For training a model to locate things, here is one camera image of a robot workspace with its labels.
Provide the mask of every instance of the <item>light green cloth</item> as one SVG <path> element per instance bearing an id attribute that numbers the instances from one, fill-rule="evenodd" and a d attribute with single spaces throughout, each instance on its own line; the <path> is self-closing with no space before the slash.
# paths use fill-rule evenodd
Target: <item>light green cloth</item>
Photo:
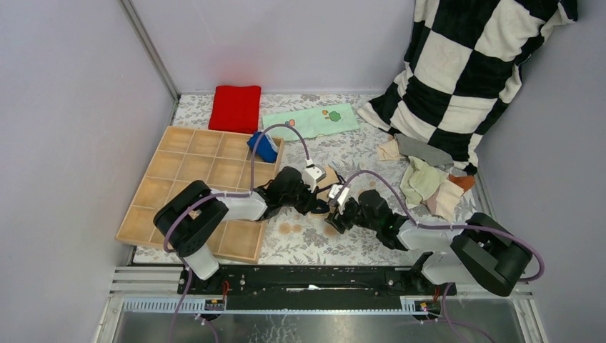
<path id="1" fill-rule="evenodd" d="M 400 190 L 406 196 L 406 207 L 412 209 L 428 200 L 447 177 L 448 173 L 411 156 L 410 165 L 404 171 L 402 182 L 399 184 Z"/>
<path id="2" fill-rule="evenodd" d="M 263 127 L 273 124 L 288 124 L 303 136 L 315 138 L 338 134 L 339 132 L 358 130 L 359 125 L 350 104 L 331 105 L 314 109 L 303 109 L 261 116 Z M 281 137 L 285 141 L 296 141 L 297 135 L 287 128 L 277 127 L 270 131 L 272 137 Z"/>

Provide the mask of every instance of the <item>blue cloth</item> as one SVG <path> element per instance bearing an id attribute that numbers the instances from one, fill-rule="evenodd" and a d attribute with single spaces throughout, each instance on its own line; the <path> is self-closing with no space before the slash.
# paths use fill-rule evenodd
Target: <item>blue cloth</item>
<path id="1" fill-rule="evenodd" d="M 250 149 L 254 148 L 254 143 L 258 140 L 261 132 L 257 131 L 252 134 L 252 137 L 248 140 L 247 144 Z M 263 162 L 274 163 L 278 159 L 278 153 L 272 148 L 272 144 L 269 143 L 267 136 L 263 136 L 257 146 L 257 153 L 263 159 Z"/>

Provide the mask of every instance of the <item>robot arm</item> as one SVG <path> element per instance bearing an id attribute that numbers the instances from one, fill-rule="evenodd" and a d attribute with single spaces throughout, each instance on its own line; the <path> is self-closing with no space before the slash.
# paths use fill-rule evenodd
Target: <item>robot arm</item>
<path id="1" fill-rule="evenodd" d="M 317 207 L 317 184 L 324 177 L 325 171 L 311 161 L 302 173 L 286 166 L 274 180 L 250 193 L 226 194 L 221 200 L 210 199 L 201 204 L 177 225 L 169 242 L 200 279 L 207 279 L 218 270 L 219 264 L 206 241 L 220 222 L 266 220 L 278 215 L 282 207 L 294 207 L 306 214 Z M 341 234 L 354 225 L 371 229 L 390 249 L 428 252 L 415 266 L 433 284 L 478 283 L 506 297 L 532 258 L 528 250 L 494 234 L 466 229 L 420 229 L 406 216 L 394 213 L 376 190 L 362 192 L 356 201 L 348 198 L 348 189 L 340 192 L 342 187 L 334 185 L 329 192 L 334 211 L 326 222 Z M 154 225 L 166 236 L 182 212 L 211 193 L 223 192 L 210 189 L 202 181 L 192 182 L 157 213 Z M 467 223 L 507 232 L 481 213 L 474 214 Z"/>
<path id="2" fill-rule="evenodd" d="M 218 270 L 219 263 L 206 242 L 221 222 L 267 220 L 278 215 L 282 207 L 294 207 L 301 214 L 316 208 L 317 183 L 326 173 L 311 160 L 308 164 L 303 173 L 286 166 L 274 180 L 252 192 L 226 193 L 210 189 L 203 181 L 194 181 L 158 211 L 154 225 L 166 236 L 179 216 L 201 198 L 225 193 L 221 200 L 210 199 L 193 208 L 169 236 L 177 255 L 200 279 L 208 279 Z"/>

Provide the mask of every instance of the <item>gray cloth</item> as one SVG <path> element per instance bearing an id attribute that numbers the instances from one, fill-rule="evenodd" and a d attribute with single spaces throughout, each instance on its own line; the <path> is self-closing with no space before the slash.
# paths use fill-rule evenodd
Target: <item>gray cloth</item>
<path id="1" fill-rule="evenodd" d="M 445 169 L 455 164 L 450 154 L 422 141 L 406 137 L 403 134 L 395 134 L 395 138 L 398 142 L 398 150 L 402 155 L 414 156 L 427 162 L 430 166 L 444 166 Z"/>

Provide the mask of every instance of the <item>black metal base plate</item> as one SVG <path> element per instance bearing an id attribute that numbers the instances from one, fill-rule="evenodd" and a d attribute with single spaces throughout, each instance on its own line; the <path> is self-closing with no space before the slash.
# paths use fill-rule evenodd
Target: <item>black metal base plate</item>
<path id="1" fill-rule="evenodd" d="M 181 278 L 187 281 L 185 270 Z M 227 264 L 206 281 L 194 275 L 188 294 L 221 296 L 225 281 L 231 310 L 401 309 L 402 295 L 433 297 L 436 287 L 440 294 L 445 288 L 409 267 Z M 184 285 L 179 285 L 179 294 Z M 451 294 L 456 294 L 455 287 Z"/>

